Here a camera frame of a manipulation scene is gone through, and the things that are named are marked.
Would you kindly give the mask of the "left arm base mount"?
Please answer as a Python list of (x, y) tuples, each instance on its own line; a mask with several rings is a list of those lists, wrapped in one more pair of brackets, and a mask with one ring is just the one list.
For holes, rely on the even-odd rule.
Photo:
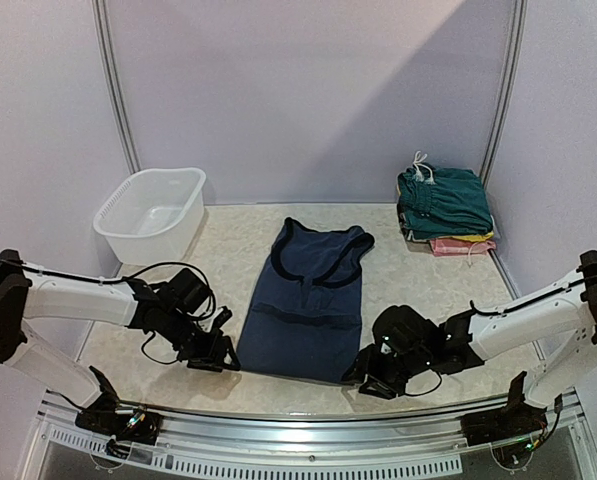
[(129, 457), (134, 443), (155, 446), (163, 416), (144, 407), (122, 407), (105, 375), (95, 367), (90, 367), (90, 370), (99, 383), (100, 394), (90, 406), (79, 409), (75, 426), (107, 436), (105, 454), (121, 460)]

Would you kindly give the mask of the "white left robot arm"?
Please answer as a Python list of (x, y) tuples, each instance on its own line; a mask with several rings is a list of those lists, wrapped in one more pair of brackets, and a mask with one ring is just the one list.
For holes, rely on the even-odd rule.
[(222, 327), (231, 318), (217, 304), (206, 275), (177, 261), (169, 280), (148, 283), (141, 270), (118, 278), (47, 270), (0, 253), (0, 365), (9, 366), (61, 395), (106, 434), (126, 426), (126, 412), (103, 373), (83, 367), (42, 338), (32, 319), (105, 323), (166, 340), (174, 360), (190, 369), (238, 371), (232, 339)]

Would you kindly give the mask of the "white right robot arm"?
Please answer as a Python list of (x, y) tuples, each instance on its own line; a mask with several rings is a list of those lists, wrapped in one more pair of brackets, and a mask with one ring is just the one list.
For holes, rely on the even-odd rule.
[(521, 374), (521, 397), (501, 407), (495, 427), (515, 436), (564, 390), (597, 367), (597, 251), (580, 256), (563, 278), (506, 305), (468, 310), (434, 324), (408, 305), (390, 306), (374, 321), (373, 342), (363, 348), (342, 381), (384, 399), (404, 395), (413, 377), (452, 375), (534, 341), (566, 333), (567, 341)]

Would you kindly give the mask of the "navy blue garment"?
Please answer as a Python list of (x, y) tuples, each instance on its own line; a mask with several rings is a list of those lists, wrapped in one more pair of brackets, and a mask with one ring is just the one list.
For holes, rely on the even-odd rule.
[(243, 370), (339, 384), (359, 351), (362, 257), (354, 225), (317, 231), (288, 217), (265, 260), (238, 339)]

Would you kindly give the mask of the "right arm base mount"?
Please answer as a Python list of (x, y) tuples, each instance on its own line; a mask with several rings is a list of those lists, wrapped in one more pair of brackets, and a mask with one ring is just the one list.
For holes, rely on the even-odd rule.
[(521, 460), (529, 460), (553, 435), (563, 409), (563, 395), (554, 399), (556, 419), (548, 428), (546, 408), (530, 406), (523, 393), (527, 372), (522, 371), (510, 383), (504, 406), (463, 415), (461, 433), (469, 446), (493, 444), (518, 437), (513, 444), (492, 449), (494, 460), (504, 468), (511, 468)]

